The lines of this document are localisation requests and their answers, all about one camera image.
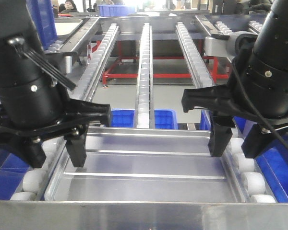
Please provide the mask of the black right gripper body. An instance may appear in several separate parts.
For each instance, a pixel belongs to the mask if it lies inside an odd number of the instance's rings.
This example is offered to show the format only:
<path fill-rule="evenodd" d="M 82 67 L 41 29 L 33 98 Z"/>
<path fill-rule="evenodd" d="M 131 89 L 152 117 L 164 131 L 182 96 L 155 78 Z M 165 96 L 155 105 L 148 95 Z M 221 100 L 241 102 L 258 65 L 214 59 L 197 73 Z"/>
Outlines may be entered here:
<path fill-rule="evenodd" d="M 272 133 L 273 128 L 279 134 L 288 134 L 288 89 L 271 84 L 246 84 L 245 92 L 238 85 L 186 89 L 181 103 L 186 113 L 202 107 L 253 121 L 262 127 L 262 133 Z"/>

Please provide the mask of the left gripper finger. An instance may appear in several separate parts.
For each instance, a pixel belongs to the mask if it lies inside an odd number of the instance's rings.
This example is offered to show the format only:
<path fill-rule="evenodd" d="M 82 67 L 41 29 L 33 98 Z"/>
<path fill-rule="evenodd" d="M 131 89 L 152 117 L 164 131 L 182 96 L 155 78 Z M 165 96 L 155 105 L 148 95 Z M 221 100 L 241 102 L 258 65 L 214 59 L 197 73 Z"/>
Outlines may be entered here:
<path fill-rule="evenodd" d="M 42 168 L 46 160 L 40 143 L 10 133 L 0 133 L 0 149 L 15 155 L 32 168 Z"/>
<path fill-rule="evenodd" d="M 65 147 L 74 167 L 82 168 L 86 160 L 86 135 L 88 125 L 74 128 L 71 133 L 64 136 Z"/>

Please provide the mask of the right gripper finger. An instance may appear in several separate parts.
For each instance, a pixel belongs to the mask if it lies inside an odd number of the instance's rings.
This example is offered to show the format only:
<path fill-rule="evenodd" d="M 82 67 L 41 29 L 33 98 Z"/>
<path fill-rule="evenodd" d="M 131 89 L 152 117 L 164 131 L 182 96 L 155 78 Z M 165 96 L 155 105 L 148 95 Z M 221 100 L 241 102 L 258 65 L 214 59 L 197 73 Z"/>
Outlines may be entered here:
<path fill-rule="evenodd" d="M 262 133 L 260 125 L 253 125 L 241 148 L 244 156 L 255 159 L 273 146 L 276 137 L 272 133 Z"/>
<path fill-rule="evenodd" d="M 221 157 L 233 135 L 232 128 L 235 127 L 233 117 L 223 115 L 217 111 L 209 114 L 211 122 L 210 139 L 208 148 L 212 157 Z"/>

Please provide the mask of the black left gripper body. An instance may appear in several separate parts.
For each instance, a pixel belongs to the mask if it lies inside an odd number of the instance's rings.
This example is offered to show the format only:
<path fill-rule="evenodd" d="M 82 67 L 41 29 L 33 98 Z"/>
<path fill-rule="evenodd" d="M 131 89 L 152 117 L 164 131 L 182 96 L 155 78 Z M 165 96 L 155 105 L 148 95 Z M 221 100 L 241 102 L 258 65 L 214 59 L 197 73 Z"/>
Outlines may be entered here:
<path fill-rule="evenodd" d="M 97 104 L 70 99 L 63 113 L 49 124 L 24 128 L 17 127 L 8 117 L 0 104 L 0 144 L 40 142 L 62 137 L 75 138 L 87 133 L 90 123 L 99 123 L 107 127 L 111 124 L 111 107 L 109 104 Z"/>

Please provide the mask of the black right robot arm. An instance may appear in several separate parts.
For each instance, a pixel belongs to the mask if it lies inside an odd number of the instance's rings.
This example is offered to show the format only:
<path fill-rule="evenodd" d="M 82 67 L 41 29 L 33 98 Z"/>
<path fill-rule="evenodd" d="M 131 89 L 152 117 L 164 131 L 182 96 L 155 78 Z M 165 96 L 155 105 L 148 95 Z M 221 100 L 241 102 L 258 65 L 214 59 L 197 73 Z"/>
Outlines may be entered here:
<path fill-rule="evenodd" d="M 288 150 L 288 0 L 274 1 L 259 35 L 238 45 L 226 84 L 186 89 L 181 103 L 184 112 L 210 110 L 213 157 L 223 155 L 236 116 L 254 122 L 241 147 L 246 158 L 256 158 L 275 141 Z"/>

